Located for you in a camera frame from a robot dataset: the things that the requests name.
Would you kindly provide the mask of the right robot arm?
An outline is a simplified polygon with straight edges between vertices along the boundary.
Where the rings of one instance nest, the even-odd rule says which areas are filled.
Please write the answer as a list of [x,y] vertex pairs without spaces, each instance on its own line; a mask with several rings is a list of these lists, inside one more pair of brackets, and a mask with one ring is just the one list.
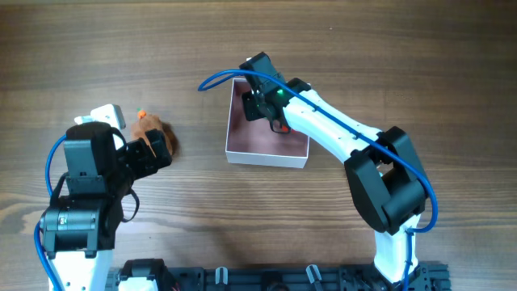
[[413,231],[429,195],[407,134],[398,127],[382,131],[351,119],[307,82],[286,81],[266,53],[239,67],[250,85],[242,98],[246,119],[265,119],[274,133],[303,133],[344,165],[353,204],[375,231],[376,270],[386,283],[408,286],[418,265]]

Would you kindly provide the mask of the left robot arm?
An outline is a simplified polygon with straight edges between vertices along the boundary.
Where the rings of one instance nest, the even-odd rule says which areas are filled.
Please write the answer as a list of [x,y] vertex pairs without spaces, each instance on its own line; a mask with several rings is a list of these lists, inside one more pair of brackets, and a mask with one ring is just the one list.
[[36,225],[34,239],[51,290],[103,290],[116,230],[128,219],[122,200],[133,183],[168,167],[172,156],[159,129],[116,147],[121,132],[103,122],[78,124],[59,139],[68,170]]

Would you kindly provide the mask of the brown plush toy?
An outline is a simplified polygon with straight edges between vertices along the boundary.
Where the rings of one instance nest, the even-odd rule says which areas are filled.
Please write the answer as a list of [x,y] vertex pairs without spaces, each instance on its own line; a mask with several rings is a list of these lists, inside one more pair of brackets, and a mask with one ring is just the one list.
[[162,121],[158,115],[147,113],[145,110],[139,110],[137,117],[138,120],[131,126],[132,139],[143,138],[146,145],[150,146],[150,141],[145,133],[152,129],[160,130],[164,133],[166,137],[166,147],[170,155],[173,156],[178,148],[178,140],[173,132],[172,126]]

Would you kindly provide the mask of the red toy truck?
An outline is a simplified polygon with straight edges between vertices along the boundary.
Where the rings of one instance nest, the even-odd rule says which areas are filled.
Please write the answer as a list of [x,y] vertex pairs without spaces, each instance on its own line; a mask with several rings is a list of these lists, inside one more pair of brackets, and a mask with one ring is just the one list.
[[282,125],[280,132],[283,134],[289,134],[289,133],[293,132],[293,129],[288,127],[287,125]]

